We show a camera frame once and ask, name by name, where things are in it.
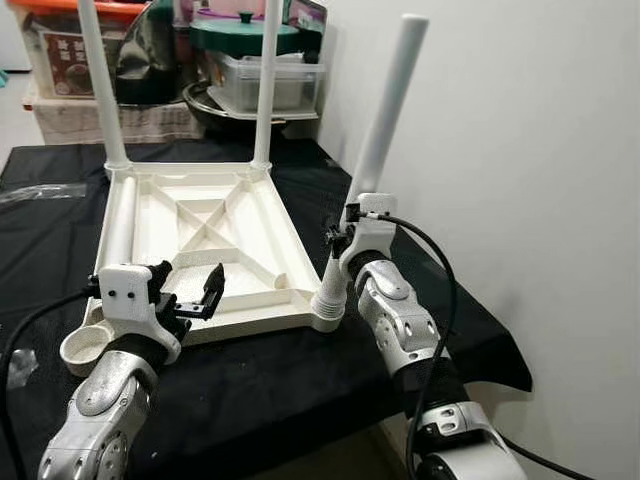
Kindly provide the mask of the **beige cloth covered table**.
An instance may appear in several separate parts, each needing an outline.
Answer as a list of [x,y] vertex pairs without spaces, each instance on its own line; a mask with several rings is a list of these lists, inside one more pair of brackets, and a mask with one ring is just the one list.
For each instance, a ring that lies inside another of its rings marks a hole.
[[[100,145],[104,133],[97,104],[91,99],[44,99],[37,93],[24,97],[24,110],[35,114],[37,127],[47,145]],[[120,106],[119,124],[127,145],[198,140],[205,127],[183,102],[127,108]]]

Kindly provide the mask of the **green pot lid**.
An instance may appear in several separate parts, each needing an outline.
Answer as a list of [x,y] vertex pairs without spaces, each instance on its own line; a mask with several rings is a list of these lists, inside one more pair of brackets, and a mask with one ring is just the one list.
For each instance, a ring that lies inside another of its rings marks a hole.
[[[264,38],[268,32],[265,19],[251,14],[238,18],[200,18],[189,23],[191,42],[197,49],[224,52],[232,56],[261,56],[266,51]],[[300,29],[293,26],[276,27],[274,52],[276,55],[302,52]]]

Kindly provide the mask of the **dark picture frame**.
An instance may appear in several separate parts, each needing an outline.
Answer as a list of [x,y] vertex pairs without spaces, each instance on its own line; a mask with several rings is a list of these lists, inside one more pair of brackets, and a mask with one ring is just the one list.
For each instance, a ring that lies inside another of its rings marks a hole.
[[328,8],[323,0],[287,0],[285,22],[288,26],[323,35]]

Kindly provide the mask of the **dark metal basin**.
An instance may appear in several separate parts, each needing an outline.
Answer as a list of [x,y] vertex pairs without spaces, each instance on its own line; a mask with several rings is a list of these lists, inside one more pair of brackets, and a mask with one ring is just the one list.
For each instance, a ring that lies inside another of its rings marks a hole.
[[[233,113],[225,110],[212,99],[209,93],[209,82],[197,82],[187,84],[180,92],[180,99],[187,106],[191,113],[198,120],[198,123],[209,129],[220,129],[220,131],[232,131],[232,129],[250,129],[255,127],[255,114]],[[315,111],[302,111],[302,113],[284,113],[271,116],[273,127],[283,127],[296,122],[311,122],[317,120],[320,115]]]

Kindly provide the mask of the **clear plastic container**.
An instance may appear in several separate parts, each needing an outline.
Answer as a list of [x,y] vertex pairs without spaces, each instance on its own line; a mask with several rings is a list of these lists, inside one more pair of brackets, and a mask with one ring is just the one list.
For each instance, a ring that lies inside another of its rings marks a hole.
[[[212,100],[228,113],[253,115],[259,110],[262,61],[256,56],[233,58],[224,52],[207,52]],[[274,63],[273,113],[315,113],[317,91],[325,67],[306,63],[301,52],[280,55]]]

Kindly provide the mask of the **black tablecloth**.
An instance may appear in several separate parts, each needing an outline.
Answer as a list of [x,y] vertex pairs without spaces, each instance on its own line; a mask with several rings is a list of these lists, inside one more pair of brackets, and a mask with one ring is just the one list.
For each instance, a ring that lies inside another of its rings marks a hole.
[[[179,140],[125,146],[136,163],[247,163],[250,143]],[[42,184],[84,186],[84,196],[0,205],[0,347],[23,317],[84,287],[95,265],[108,200],[99,143],[0,147],[0,192]],[[300,234],[310,265],[324,269],[324,230],[333,224],[349,175],[314,140],[274,140],[271,179]],[[448,285],[428,252],[397,233],[392,257],[435,315],[447,314]],[[515,338],[466,289],[447,349],[461,378],[532,392]],[[81,380],[58,347],[81,325],[84,300],[41,317],[20,335],[38,366],[6,394],[22,463],[38,462],[64,424]],[[161,367],[154,403],[131,445],[129,480],[229,480],[257,474],[370,428],[403,401],[393,389],[369,326],[348,315],[332,333],[310,326],[184,347]],[[18,480],[0,434],[0,480]]]

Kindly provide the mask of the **white plastic children table top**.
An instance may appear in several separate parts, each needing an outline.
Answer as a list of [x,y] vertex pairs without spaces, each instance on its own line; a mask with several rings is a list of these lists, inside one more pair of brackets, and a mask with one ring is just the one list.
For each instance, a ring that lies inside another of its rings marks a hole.
[[182,349],[311,328],[320,278],[266,170],[248,163],[132,163],[125,172],[137,178],[140,196],[128,264],[169,261],[164,292],[188,275],[204,279],[219,262],[227,273],[218,311],[193,321]]

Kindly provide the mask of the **orange lid storage box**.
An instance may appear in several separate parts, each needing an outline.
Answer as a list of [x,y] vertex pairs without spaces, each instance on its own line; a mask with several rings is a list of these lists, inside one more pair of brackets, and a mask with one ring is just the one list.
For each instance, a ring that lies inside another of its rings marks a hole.
[[[148,0],[93,0],[109,72]],[[93,86],[77,0],[5,0],[12,9],[38,93],[45,99],[91,99]]]

